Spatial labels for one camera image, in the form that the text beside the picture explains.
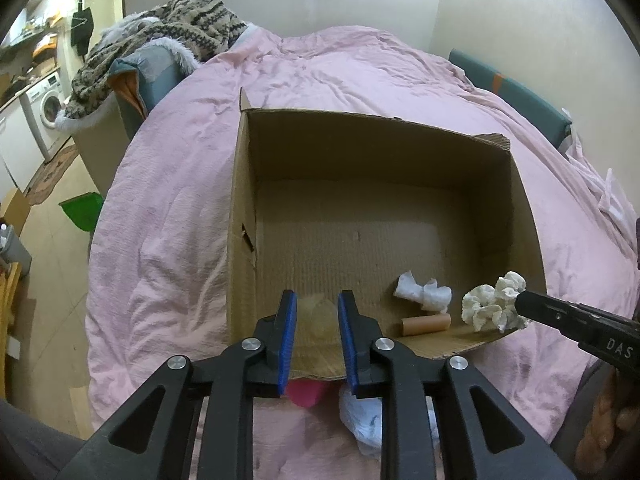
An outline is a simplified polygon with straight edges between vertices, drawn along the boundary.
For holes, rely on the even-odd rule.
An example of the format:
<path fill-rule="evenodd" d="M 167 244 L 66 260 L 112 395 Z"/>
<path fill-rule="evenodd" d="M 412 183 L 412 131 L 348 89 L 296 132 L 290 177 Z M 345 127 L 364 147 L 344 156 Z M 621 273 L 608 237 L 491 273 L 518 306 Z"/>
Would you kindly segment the person right hand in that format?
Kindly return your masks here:
<path fill-rule="evenodd" d="M 582 474 L 598 474 L 616 436 L 628 434 L 639 419 L 639 388 L 620 372 L 612 372 L 593 404 L 590 422 L 577 445 L 575 466 Z"/>

